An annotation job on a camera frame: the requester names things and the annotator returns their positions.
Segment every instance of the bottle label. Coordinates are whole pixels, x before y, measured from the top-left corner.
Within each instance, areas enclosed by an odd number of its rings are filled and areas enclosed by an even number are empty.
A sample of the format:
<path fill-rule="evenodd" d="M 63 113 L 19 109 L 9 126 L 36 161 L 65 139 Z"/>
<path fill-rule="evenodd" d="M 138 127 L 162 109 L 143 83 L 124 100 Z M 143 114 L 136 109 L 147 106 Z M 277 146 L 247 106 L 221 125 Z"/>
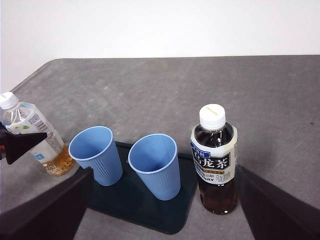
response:
<path fill-rule="evenodd" d="M 5 128 L 12 134 L 47 133 L 47 138 L 33 147 L 30 153 L 41 164 L 52 161 L 62 151 L 63 140 L 36 106 L 24 102 L 22 107 L 31 109 L 29 116 L 24 115 L 23 108 L 18 108 L 17 112 L 24 120 Z"/>
<path fill-rule="evenodd" d="M 190 145 L 194 167 L 198 175 L 209 184 L 226 184 L 235 176 L 236 148 L 238 132 L 233 127 L 233 138 L 220 147 L 207 147 L 195 139 L 195 129 L 192 130 Z"/>

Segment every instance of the white wall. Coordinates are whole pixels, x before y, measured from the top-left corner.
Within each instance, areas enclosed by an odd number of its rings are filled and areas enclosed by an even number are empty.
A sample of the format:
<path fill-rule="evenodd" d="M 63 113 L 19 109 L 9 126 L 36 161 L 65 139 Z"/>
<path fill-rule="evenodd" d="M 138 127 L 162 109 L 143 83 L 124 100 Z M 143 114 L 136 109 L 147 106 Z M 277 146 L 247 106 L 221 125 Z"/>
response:
<path fill-rule="evenodd" d="M 57 58 L 320 54 L 319 0 L 1 0 L 1 92 Z"/>

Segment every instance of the black and white label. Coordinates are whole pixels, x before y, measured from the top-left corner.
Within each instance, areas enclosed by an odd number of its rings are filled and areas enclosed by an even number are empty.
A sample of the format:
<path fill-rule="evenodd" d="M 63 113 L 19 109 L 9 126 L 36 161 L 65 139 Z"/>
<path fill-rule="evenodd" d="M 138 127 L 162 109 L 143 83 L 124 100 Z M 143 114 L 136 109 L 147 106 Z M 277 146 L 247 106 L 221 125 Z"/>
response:
<path fill-rule="evenodd" d="M 194 137 L 194 131 L 195 129 L 192 130 L 190 145 L 198 175 L 210 184 L 221 185 L 229 182 L 235 176 L 237 129 L 233 127 L 233 138 L 228 144 L 216 148 L 199 144 Z"/>

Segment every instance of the bottle neck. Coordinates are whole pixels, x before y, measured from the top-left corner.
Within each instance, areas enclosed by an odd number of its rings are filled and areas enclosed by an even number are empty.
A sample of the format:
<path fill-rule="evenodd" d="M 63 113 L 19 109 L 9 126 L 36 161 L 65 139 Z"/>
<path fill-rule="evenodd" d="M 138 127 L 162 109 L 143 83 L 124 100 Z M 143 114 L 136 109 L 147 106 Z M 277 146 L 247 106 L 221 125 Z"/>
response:
<path fill-rule="evenodd" d="M 8 109 L 3 109 L 3 110 L 6 112 L 12 112 L 12 111 L 16 110 L 20 105 L 21 105 L 21 103 L 17 102 L 17 104 L 15 106 L 8 108 Z"/>
<path fill-rule="evenodd" d="M 225 127 L 226 127 L 226 124 L 224 124 L 222 127 L 220 127 L 220 128 L 216 128 L 216 129 L 207 129 L 207 128 L 205 128 L 204 126 L 202 126 L 201 124 L 200 124 L 200 126 L 201 126 L 201 128 L 203 128 L 203 130 L 205 130 L 205 131 L 208 131 L 208 132 L 211 132 L 211 133 L 217 133 L 217 132 L 220 132 L 220 131 L 222 131 L 222 129 L 224 129 Z"/>

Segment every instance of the plastic bottle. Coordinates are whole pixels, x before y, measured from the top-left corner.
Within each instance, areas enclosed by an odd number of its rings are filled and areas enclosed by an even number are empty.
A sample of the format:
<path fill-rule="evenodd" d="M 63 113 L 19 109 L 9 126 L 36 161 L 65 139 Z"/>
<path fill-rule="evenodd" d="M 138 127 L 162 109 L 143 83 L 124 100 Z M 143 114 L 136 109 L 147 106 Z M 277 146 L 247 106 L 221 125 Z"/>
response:
<path fill-rule="evenodd" d="M 200 124 L 191 133 L 191 148 L 198 173 L 200 199 L 210 212 L 223 215 L 238 204 L 235 183 L 237 129 L 226 122 L 225 109 L 208 104 L 200 109 Z"/>
<path fill-rule="evenodd" d="M 67 173 L 75 161 L 69 156 L 63 140 L 31 103 L 19 102 L 12 92 L 0 95 L 1 122 L 13 134 L 47 133 L 47 138 L 29 152 L 45 168 L 48 174 L 60 176 Z"/>

